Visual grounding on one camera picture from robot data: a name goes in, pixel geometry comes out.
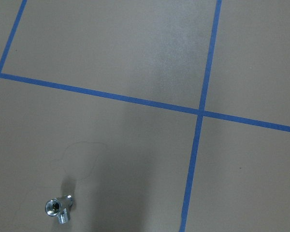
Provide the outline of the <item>chrome pipe tee fitting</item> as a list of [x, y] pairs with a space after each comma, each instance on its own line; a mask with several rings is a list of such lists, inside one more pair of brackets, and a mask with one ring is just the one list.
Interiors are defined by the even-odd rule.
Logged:
[[45, 212], [50, 217], [68, 217], [70, 215], [70, 208], [73, 205], [72, 195], [64, 195], [50, 199], [45, 204]]

